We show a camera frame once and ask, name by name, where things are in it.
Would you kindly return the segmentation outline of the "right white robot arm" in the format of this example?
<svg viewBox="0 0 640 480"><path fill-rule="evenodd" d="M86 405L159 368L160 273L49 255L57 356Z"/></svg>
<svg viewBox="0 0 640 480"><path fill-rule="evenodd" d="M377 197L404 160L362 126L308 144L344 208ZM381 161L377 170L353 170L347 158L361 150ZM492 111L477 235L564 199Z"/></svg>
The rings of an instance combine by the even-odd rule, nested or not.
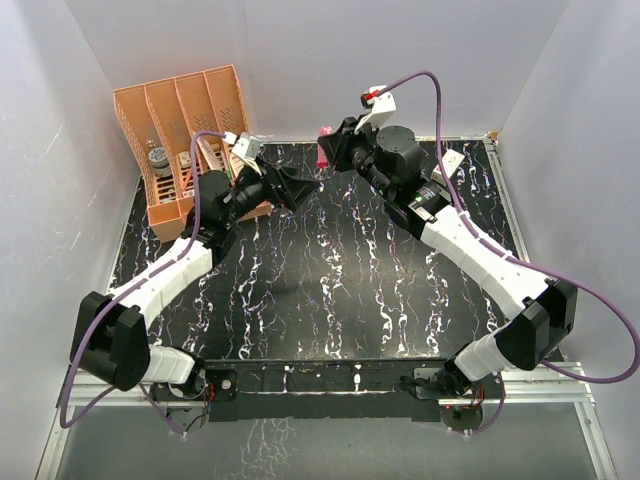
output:
<svg viewBox="0 0 640 480"><path fill-rule="evenodd" d="M446 256L499 306L507 322L463 346L430 381L466 397L482 379L506 368L531 371L573 329L577 289L509 262L509 252L454 208L444 187L425 177L425 153L412 130L356 128L347 117L318 138L319 149L340 172L355 171L384 200L391 220Z"/></svg>

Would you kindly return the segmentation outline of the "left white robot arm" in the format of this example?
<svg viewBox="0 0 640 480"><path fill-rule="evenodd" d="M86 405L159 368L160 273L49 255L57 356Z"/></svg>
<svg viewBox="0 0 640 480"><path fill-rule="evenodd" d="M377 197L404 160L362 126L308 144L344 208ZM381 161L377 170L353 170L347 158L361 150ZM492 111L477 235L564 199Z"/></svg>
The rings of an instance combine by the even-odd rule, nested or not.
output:
<svg viewBox="0 0 640 480"><path fill-rule="evenodd" d="M186 399L200 396L207 376L194 355L153 346L153 322L189 285L222 262L236 240L238 221L260 204L296 210L320 186L294 167L260 163L230 182L221 171L198 178L198 197L186 229L157 262L110 294L91 292L79 306L72 365L128 391L143 383L171 384Z"/></svg>

